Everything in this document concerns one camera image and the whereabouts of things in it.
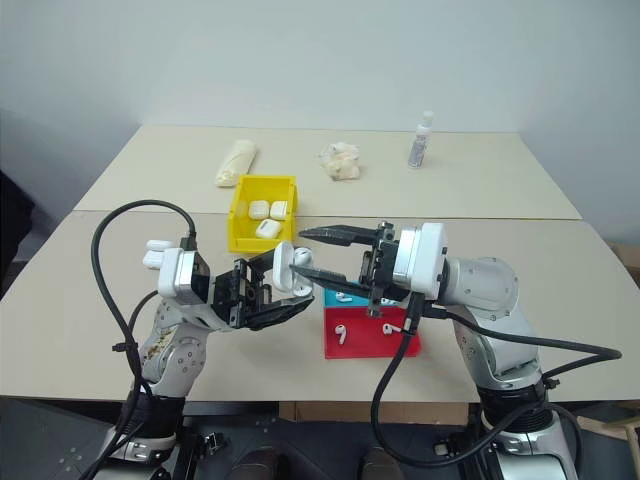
tabletop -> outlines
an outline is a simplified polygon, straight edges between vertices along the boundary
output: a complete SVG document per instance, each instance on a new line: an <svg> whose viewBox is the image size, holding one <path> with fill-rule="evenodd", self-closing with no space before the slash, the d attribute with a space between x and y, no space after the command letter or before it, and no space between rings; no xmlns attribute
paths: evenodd
<svg viewBox="0 0 640 480"><path fill-rule="evenodd" d="M119 330L96 288L89 258L93 230L104 212L72 212L25 267L0 304L0 394L74 399L123 399L131 375L122 354L111 352ZM232 266L223 214L196 214L198 244L214 273ZM418 218L386 218L397 227ZM298 217L299 228L335 223L373 227L380 218ZM522 310L540 336L594 343L622 350L621 360L562 376L552 400L640 397L637 339L640 292L602 239L582 221L444 221L449 254L496 256L517 272ZM185 232L172 213L129 212L103 237L106 280L128 315L155 288L157 271L141 260L148 239L175 240ZM299 242L313 248L318 267L356 278L363 247ZM145 307L135 335L151 328ZM302 314L260 332L234 331L209 337L207 364L192 401L370 400L388 359L326 360L323 355L321 290ZM450 321L423 320L424 348L405 359L385 400L477 401ZM544 369L578 354L541 349Z"/></svg>
<svg viewBox="0 0 640 480"><path fill-rule="evenodd" d="M237 139L259 153L250 173L295 175L298 215L580 219L517 133L434 133L410 169L411 132L143 126L76 206L113 210L159 198L194 213L226 213L233 189L218 167ZM344 141L360 150L361 177L335 182L318 153Z"/></svg>

white wall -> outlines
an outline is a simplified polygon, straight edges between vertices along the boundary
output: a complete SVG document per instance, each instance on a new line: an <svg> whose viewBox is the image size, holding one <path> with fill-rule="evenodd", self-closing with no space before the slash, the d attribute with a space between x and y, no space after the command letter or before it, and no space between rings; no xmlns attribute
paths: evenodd
<svg viewBox="0 0 640 480"><path fill-rule="evenodd" d="M141 123L521 131L640 243L637 0L4 0L1 165L56 221Z"/></svg>

white tissue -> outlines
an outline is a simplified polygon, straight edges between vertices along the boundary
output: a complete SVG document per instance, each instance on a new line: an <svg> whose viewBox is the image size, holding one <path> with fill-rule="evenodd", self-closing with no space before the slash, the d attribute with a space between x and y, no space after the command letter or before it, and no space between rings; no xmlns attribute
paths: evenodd
<svg viewBox="0 0 640 480"><path fill-rule="evenodd" d="M325 172L333 180L347 180L360 176L358 147L344 142L332 143L318 154Z"/></svg>
<svg viewBox="0 0 640 480"><path fill-rule="evenodd" d="M236 140L216 174L216 186L234 187L238 177L249 171L257 151L251 140Z"/></svg>

white bottle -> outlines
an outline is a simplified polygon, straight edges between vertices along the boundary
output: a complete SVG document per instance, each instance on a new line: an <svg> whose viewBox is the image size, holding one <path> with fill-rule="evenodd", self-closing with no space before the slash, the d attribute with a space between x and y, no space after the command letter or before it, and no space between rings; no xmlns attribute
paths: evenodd
<svg viewBox="0 0 640 480"><path fill-rule="evenodd" d="M433 112L424 112L422 114L422 123L416 129L416 138L411 147L409 154L409 166L418 168L422 165L424 153L429 146L429 138L431 137L431 124L433 123Z"/></svg>

red acrylic block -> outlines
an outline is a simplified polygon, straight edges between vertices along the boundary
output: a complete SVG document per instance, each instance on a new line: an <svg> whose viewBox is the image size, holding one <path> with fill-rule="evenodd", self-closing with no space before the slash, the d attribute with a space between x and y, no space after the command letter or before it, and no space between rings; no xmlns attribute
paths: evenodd
<svg viewBox="0 0 640 480"><path fill-rule="evenodd" d="M366 307L325 308L324 309L324 357L325 358L372 358L393 357L402 341L402 333L391 335L382 333L385 323L402 328L405 311L398 307L382 307L382 317L367 316ZM344 325L347 336L340 345L340 335L336 326ZM416 335L409 343L406 356L415 357L422 345Z"/></svg>

